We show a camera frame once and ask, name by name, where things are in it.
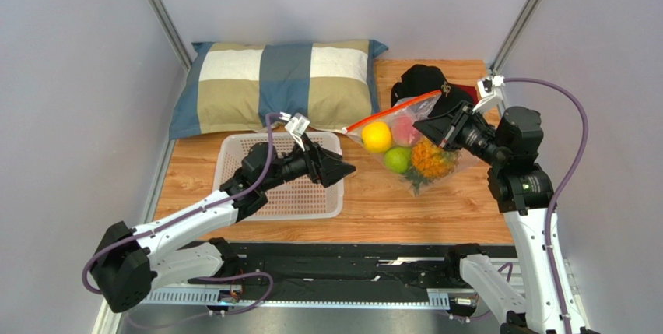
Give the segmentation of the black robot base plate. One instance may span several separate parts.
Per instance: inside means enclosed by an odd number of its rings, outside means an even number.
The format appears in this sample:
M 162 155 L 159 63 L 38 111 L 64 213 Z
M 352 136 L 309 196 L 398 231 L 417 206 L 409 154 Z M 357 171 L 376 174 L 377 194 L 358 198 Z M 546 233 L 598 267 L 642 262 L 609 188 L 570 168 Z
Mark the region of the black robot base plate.
M 252 301 L 423 303 L 428 291 L 471 292 L 460 257 L 476 244 L 246 243 L 211 240 L 230 264 L 219 272 Z

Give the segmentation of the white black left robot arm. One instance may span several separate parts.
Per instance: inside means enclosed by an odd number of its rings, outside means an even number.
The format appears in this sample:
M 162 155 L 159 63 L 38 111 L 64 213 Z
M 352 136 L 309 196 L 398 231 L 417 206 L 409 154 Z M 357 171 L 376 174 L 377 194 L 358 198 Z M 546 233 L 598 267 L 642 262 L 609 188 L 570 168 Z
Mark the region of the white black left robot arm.
M 218 240 L 194 248 L 190 242 L 253 216 L 268 204 L 273 188 L 302 177 L 328 188 L 355 169 L 309 139 L 283 155 L 270 142 L 255 144 L 233 176 L 199 202 L 151 223 L 109 226 L 83 268 L 83 286 L 103 296 L 114 313 L 122 313 L 158 288 L 210 280 L 233 259 L 233 252 Z

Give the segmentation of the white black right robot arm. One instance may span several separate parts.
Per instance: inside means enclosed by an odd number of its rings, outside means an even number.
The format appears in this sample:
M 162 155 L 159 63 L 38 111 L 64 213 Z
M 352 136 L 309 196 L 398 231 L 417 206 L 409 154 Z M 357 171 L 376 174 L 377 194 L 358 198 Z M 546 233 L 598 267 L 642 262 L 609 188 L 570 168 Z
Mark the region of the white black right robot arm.
M 541 123 L 537 111 L 510 107 L 493 127 L 463 102 L 413 126 L 434 145 L 464 149 L 489 165 L 488 187 L 514 240 L 524 293 L 507 282 L 477 244 L 460 244 L 448 257 L 455 279 L 481 297 L 500 332 L 589 333 L 559 250 L 559 192 L 536 162 L 544 136 Z

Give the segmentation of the clear zip top bag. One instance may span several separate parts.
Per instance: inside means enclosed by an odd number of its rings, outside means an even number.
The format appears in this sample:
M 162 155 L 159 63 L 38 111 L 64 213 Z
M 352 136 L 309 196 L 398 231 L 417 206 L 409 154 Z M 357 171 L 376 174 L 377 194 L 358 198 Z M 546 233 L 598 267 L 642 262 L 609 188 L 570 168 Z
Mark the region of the clear zip top bag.
M 440 97 L 429 92 L 400 100 L 345 127 L 342 134 L 362 146 L 411 195 L 420 195 L 478 163 L 470 153 L 446 151 L 415 129 L 414 123 L 428 118 Z

